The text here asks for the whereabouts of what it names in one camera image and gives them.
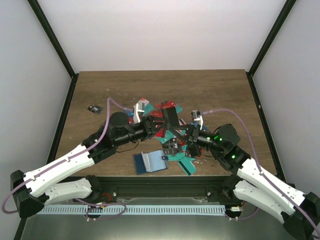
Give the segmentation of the blue leather card holder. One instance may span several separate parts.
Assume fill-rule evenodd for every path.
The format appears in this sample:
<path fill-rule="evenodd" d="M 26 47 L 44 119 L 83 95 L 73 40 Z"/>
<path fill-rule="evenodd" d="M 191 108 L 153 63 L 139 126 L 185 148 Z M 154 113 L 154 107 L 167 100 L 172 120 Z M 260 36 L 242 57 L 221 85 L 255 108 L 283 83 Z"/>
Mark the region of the blue leather card holder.
<path fill-rule="evenodd" d="M 137 175 L 155 173 L 169 168 L 168 157 L 163 150 L 134 154 L 133 162 Z"/>

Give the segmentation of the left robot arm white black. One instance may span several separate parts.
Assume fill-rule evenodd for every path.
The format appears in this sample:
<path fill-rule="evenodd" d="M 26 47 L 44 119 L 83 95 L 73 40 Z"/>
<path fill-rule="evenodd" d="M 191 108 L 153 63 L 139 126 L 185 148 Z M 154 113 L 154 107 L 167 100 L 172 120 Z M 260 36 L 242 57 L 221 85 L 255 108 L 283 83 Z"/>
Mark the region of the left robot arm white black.
<path fill-rule="evenodd" d="M 130 124 L 124 112 L 107 114 L 105 125 L 67 154 L 36 170 L 17 170 L 10 175 L 16 213 L 20 218 L 28 218 L 47 205 L 66 200 L 97 202 L 102 196 L 97 177 L 88 175 L 69 182 L 64 179 L 111 157 L 121 145 L 151 139 L 168 122 L 166 118 L 148 115 Z"/>

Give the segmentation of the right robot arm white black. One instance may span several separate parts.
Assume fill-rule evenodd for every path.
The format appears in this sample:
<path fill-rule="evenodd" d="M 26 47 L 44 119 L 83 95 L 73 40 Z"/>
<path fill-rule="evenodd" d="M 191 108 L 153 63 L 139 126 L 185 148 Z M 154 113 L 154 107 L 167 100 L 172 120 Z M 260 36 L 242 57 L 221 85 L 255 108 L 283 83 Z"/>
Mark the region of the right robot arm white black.
<path fill-rule="evenodd" d="M 277 219 L 296 240 L 320 237 L 319 196 L 297 190 L 261 167 L 238 146 L 240 137 L 231 124 L 222 125 L 214 132 L 192 124 L 171 126 L 169 130 L 187 146 L 191 156 L 199 156 L 201 149 L 210 151 L 232 173 L 222 188 L 225 200 L 232 202 L 237 198 L 256 206 Z"/>

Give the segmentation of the teal card under red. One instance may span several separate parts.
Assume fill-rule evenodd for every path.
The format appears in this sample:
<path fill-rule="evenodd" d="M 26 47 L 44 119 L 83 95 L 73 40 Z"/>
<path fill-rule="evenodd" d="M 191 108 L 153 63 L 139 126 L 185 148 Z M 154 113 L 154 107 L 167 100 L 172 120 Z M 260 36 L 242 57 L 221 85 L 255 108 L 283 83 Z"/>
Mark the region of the teal card under red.
<path fill-rule="evenodd" d="M 167 130 L 165 133 L 164 140 L 169 141 L 170 139 L 173 139 L 173 138 L 175 138 L 175 135 L 171 131 Z"/>

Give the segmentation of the red card back stripe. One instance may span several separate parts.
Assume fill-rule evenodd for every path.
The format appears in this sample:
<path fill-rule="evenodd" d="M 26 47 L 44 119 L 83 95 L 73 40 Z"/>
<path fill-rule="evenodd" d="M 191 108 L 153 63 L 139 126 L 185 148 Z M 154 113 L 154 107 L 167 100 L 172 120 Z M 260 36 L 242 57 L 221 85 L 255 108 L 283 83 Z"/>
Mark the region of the red card back stripe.
<path fill-rule="evenodd" d="M 165 128 L 160 129 L 160 130 L 155 134 L 155 137 L 158 137 L 158 138 L 164 138 L 165 136 L 166 136 L 166 129 L 165 129 Z"/>

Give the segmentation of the white card black stripe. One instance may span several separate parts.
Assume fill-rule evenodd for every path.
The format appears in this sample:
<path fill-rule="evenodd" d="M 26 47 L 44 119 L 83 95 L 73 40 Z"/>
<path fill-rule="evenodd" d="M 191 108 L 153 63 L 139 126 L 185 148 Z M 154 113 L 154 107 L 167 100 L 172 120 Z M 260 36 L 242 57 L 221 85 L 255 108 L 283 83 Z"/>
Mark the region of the white card black stripe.
<path fill-rule="evenodd" d="M 186 122 L 181 118 L 178 120 L 179 121 L 179 125 L 182 126 L 182 125 L 186 125 Z"/>

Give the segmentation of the black VIP card centre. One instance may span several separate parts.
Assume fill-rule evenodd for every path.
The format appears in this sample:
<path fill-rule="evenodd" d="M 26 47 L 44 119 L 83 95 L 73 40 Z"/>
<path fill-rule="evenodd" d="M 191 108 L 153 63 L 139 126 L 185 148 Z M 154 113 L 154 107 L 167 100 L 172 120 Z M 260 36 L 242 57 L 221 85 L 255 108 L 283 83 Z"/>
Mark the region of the black VIP card centre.
<path fill-rule="evenodd" d="M 162 144 L 162 149 L 166 155 L 175 156 L 183 152 L 182 145 L 179 140 L 172 138 Z"/>

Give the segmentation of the red card top right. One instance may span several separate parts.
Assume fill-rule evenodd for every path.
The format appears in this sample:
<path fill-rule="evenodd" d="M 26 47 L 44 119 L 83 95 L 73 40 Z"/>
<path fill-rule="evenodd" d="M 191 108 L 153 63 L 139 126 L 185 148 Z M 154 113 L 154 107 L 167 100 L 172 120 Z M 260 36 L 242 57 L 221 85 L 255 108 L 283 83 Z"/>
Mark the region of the red card top right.
<path fill-rule="evenodd" d="M 160 109 L 166 109 L 166 108 L 172 108 L 172 107 L 176 107 L 177 105 L 171 100 L 171 101 L 166 101 L 166 102 L 163 102 L 161 105 L 160 105 Z"/>

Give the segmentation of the teal card top right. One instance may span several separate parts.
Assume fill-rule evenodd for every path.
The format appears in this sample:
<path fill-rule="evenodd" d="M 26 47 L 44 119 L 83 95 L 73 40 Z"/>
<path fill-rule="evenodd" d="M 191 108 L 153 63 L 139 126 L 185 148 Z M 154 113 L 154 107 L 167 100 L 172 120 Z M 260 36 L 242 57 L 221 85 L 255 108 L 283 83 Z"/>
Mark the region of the teal card top right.
<path fill-rule="evenodd" d="M 175 110 L 176 110 L 176 112 L 179 114 L 180 112 L 183 111 L 183 108 L 180 107 L 179 105 L 177 105 L 177 106 L 175 107 Z"/>

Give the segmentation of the white card red circle top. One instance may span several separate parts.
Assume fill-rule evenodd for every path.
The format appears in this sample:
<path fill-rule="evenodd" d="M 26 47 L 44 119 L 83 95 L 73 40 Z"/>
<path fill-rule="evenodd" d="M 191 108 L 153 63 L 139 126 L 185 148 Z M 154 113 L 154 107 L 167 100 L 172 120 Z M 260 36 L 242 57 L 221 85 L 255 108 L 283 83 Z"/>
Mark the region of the white card red circle top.
<path fill-rule="evenodd" d="M 146 105 L 148 105 L 150 102 L 146 99 L 146 98 L 144 98 L 144 97 L 142 97 L 139 101 L 138 101 L 138 104 L 139 105 L 144 105 L 144 106 L 146 106 Z"/>

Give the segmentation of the teal card bottom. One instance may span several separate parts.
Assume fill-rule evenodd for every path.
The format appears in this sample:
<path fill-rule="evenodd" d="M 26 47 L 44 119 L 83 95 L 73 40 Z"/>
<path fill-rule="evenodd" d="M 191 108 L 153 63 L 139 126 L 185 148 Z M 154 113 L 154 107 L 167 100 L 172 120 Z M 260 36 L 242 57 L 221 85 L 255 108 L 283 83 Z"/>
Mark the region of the teal card bottom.
<path fill-rule="evenodd" d="M 197 169 L 193 164 L 194 158 L 184 157 L 181 160 L 178 160 L 177 163 L 181 167 L 181 169 L 185 172 L 187 176 L 191 176 L 194 174 Z"/>

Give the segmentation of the black card far left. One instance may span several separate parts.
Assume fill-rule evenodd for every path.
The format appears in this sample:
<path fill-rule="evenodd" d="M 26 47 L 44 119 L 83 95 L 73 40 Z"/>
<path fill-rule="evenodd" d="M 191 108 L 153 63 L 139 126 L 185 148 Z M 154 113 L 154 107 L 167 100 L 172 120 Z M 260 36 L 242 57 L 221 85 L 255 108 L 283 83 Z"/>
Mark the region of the black card far left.
<path fill-rule="evenodd" d="M 99 115 L 103 108 L 99 105 L 95 105 L 95 104 L 91 104 L 88 108 L 87 108 L 88 111 L 90 111 L 91 113 L 94 113 L 96 115 Z"/>

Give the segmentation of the right black frame post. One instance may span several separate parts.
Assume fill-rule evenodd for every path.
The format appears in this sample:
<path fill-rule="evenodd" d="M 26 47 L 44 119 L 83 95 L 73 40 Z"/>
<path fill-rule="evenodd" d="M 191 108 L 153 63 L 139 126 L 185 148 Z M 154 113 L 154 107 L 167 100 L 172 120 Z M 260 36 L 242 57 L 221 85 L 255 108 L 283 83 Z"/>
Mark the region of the right black frame post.
<path fill-rule="evenodd" d="M 285 23 L 287 17 L 289 16 L 291 10 L 295 6 L 297 0 L 286 0 L 283 7 L 281 8 L 275 22 L 273 23 L 266 39 L 264 40 L 256 58 L 254 59 L 249 71 L 247 71 L 248 77 L 253 77 L 257 72 L 259 66 L 261 65 L 262 61 L 264 60 L 267 52 L 269 51 L 270 47 L 272 46 L 276 36 L 278 35 L 279 31 L 281 30 L 283 24 Z"/>

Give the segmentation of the black frame post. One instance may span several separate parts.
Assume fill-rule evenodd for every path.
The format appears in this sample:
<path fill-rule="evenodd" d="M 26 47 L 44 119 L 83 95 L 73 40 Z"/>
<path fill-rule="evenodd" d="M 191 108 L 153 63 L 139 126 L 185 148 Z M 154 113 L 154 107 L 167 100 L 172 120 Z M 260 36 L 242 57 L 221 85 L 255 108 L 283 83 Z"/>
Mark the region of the black frame post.
<path fill-rule="evenodd" d="M 267 52 L 269 51 L 270 47 L 272 46 L 276 36 L 278 35 L 279 31 L 281 30 L 283 24 L 285 23 L 287 17 L 289 16 L 291 10 L 295 6 L 297 0 L 286 0 L 283 7 L 281 8 L 275 22 L 273 23 L 266 39 L 264 40 L 256 58 L 254 59 L 249 71 L 247 71 L 248 77 L 253 77 L 257 72 L 259 66 L 261 65 L 262 61 L 264 60 Z"/>
<path fill-rule="evenodd" d="M 65 54 L 54 30 L 51 27 L 51 24 L 49 23 L 40 3 L 38 0 L 27 0 L 29 6 L 31 7 L 32 11 L 34 12 L 37 20 L 39 21 L 40 25 L 42 26 L 42 29 L 44 30 L 46 36 L 48 37 L 51 45 L 53 46 L 55 52 L 57 53 L 61 63 L 63 64 L 65 70 L 67 71 L 68 75 L 71 78 L 74 78 L 76 73 L 70 64 L 70 61 L 67 58 L 67 55 Z"/>

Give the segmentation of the left black frame post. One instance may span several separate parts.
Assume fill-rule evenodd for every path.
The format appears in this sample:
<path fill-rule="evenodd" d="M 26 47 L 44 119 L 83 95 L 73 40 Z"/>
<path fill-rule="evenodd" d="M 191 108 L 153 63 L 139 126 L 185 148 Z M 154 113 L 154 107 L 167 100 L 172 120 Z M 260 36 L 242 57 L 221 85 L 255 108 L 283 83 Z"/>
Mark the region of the left black frame post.
<path fill-rule="evenodd" d="M 49 23 L 40 3 L 38 0 L 27 0 L 29 6 L 31 7 L 32 11 L 34 12 L 37 20 L 39 21 L 40 25 L 42 26 L 42 29 L 44 30 L 46 36 L 48 37 L 51 45 L 53 46 L 55 52 L 57 53 L 61 63 L 63 64 L 65 70 L 67 71 L 68 75 L 71 78 L 74 78 L 76 73 L 70 64 L 70 61 L 67 58 L 67 55 L 65 54 L 54 30 L 51 27 L 51 24 Z"/>

